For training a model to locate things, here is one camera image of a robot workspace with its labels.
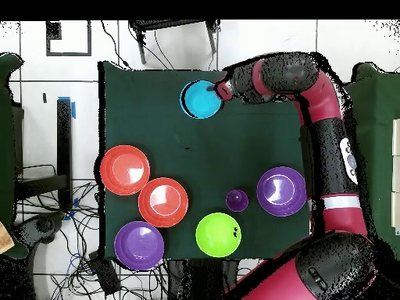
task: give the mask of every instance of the red plate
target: red plate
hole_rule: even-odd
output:
[[[155,227],[179,223],[188,210],[188,195],[182,185],[170,178],[150,180],[141,190],[139,212]]]
[[[133,195],[148,182],[150,165],[139,149],[120,145],[104,155],[100,176],[106,188],[116,195]]]

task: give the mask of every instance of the table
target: table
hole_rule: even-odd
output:
[[[227,213],[240,224],[241,244],[230,259],[271,258],[309,234],[306,204],[293,216],[275,217],[264,211],[255,196],[259,178],[269,168],[290,166],[303,173],[300,122],[292,103],[242,105],[233,100],[215,116],[194,120],[182,112],[180,92],[193,80],[213,81],[224,72],[127,71],[108,62],[102,67],[105,149],[138,147],[150,162],[150,179],[173,178],[188,193],[184,219],[160,229],[164,258],[206,258],[196,245],[195,229],[202,217],[214,212]],[[225,206],[233,188],[248,193],[248,208],[242,213]],[[138,194],[123,197],[105,190],[106,258],[115,258],[114,238],[134,220],[142,220]]]

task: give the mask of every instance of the bowl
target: bowl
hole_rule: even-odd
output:
[[[222,107],[222,100],[215,91],[207,91],[214,83],[195,80],[187,84],[180,93],[180,107],[193,119],[208,119]]]
[[[131,270],[157,266],[164,254],[164,240],[157,228],[144,221],[123,226],[114,241],[116,257]]]
[[[105,187],[116,195],[134,195],[148,182],[150,165],[138,148],[119,145],[104,155],[100,176]]]
[[[198,247],[206,255],[223,258],[238,248],[241,228],[232,216],[214,212],[198,223],[195,236]]]
[[[295,214],[307,200],[304,177],[286,166],[272,168],[262,175],[257,184],[257,199],[271,215]]]
[[[177,181],[160,177],[150,180],[141,190],[139,212],[155,227],[178,224],[188,210],[188,194]]]

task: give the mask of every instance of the power strip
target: power strip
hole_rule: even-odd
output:
[[[121,290],[121,282],[110,260],[99,258],[97,251],[89,254],[87,262],[93,274],[97,275],[100,287],[105,295],[112,295]]]

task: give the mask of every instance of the purple cup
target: purple cup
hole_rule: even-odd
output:
[[[257,184],[259,204],[274,216],[290,216],[307,200],[304,177],[296,170],[278,166],[262,175]]]
[[[243,212],[248,206],[248,197],[242,190],[232,190],[227,194],[226,203],[232,212]]]
[[[150,223],[134,221],[123,226],[114,241],[116,257],[131,270],[157,266],[164,254],[164,240]]]

